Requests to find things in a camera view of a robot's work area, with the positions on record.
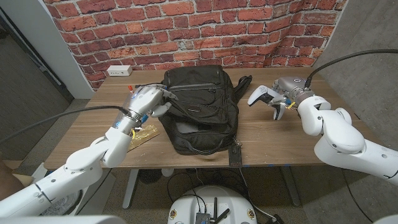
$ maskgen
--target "white power outlet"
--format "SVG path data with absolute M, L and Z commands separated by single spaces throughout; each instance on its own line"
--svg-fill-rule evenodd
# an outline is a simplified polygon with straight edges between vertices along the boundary
M 132 67 L 130 65 L 111 65 L 107 71 L 110 76 L 129 76 Z

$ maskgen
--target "white game controller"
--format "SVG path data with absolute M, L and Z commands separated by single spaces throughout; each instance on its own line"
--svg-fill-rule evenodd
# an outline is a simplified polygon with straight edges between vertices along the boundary
M 252 106 L 257 101 L 263 101 L 269 106 L 275 108 L 274 110 L 274 120 L 280 120 L 283 113 L 285 112 L 284 101 L 285 98 L 283 95 L 277 93 L 276 91 L 261 85 L 254 90 L 254 92 L 250 95 L 248 100 L 248 105 Z

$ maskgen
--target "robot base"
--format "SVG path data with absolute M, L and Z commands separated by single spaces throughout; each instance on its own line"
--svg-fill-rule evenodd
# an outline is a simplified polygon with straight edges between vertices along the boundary
M 219 224 L 255 224 L 257 223 L 254 209 L 250 202 L 237 192 L 218 185 L 205 185 L 195 188 L 195 192 L 206 203 L 206 213 L 214 220 L 215 198 L 217 198 L 217 215 L 220 216 L 227 208 L 229 213 Z M 194 194 L 193 190 L 185 193 Z M 199 199 L 201 212 L 205 212 L 205 206 Z M 176 200 L 169 212 L 168 224 L 196 223 L 199 211 L 198 201 L 195 196 L 181 197 Z

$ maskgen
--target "brick wall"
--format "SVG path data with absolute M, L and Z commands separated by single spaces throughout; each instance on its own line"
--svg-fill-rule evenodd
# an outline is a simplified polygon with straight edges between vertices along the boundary
M 311 66 L 345 0 L 44 0 L 94 89 L 110 65 Z

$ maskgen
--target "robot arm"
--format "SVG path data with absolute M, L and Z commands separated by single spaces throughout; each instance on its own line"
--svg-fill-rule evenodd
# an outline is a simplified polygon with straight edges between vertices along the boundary
M 70 155 L 65 165 L 2 200 L 0 217 L 39 215 L 64 196 L 94 184 L 102 176 L 100 162 L 105 167 L 116 167 L 122 163 L 131 142 L 131 129 L 141 126 L 142 117 L 146 113 L 161 116 L 170 108 L 170 103 L 159 105 L 163 97 L 177 99 L 163 85 L 147 85 L 137 89 L 129 99 L 129 114 L 119 116 L 104 137 Z
M 286 98 L 285 102 L 289 100 L 290 107 L 297 109 L 306 134 L 322 134 L 315 145 L 317 157 L 331 166 L 365 172 L 398 185 L 398 152 L 365 139 L 352 127 L 346 110 L 331 110 L 330 103 L 305 88 L 304 83 L 301 78 L 283 77 L 275 81 L 272 89 Z M 249 104 L 260 97 L 256 91 Z

